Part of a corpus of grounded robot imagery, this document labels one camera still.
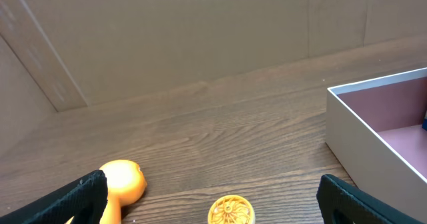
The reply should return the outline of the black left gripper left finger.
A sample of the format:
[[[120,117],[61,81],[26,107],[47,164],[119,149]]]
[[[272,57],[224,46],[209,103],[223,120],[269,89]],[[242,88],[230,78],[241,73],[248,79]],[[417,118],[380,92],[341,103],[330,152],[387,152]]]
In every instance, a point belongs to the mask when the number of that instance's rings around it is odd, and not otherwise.
[[[94,170],[54,192],[1,217],[2,223],[91,224],[101,221],[107,205],[107,177]]]

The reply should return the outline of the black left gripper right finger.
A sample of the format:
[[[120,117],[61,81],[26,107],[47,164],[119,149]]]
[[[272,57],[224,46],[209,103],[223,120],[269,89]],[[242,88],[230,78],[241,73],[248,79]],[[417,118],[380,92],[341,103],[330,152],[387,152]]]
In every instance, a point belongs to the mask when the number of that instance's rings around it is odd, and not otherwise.
[[[321,176],[316,198],[325,224],[422,224],[331,174]]]

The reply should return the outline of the white box pink interior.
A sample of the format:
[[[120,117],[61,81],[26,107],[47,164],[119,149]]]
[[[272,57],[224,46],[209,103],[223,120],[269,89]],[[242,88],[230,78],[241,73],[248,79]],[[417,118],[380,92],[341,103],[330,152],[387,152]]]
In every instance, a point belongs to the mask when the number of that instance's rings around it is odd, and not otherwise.
[[[425,115],[425,68],[328,88],[328,147],[359,189],[423,223]]]

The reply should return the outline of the multicoloured puzzle cube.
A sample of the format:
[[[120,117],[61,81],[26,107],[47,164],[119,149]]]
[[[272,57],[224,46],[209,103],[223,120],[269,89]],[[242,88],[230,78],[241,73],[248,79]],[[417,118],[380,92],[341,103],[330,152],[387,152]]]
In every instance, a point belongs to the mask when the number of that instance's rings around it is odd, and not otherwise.
[[[424,116],[424,120],[423,120],[423,123],[422,123],[422,128],[424,130],[427,130],[427,112],[426,112],[426,114]]]

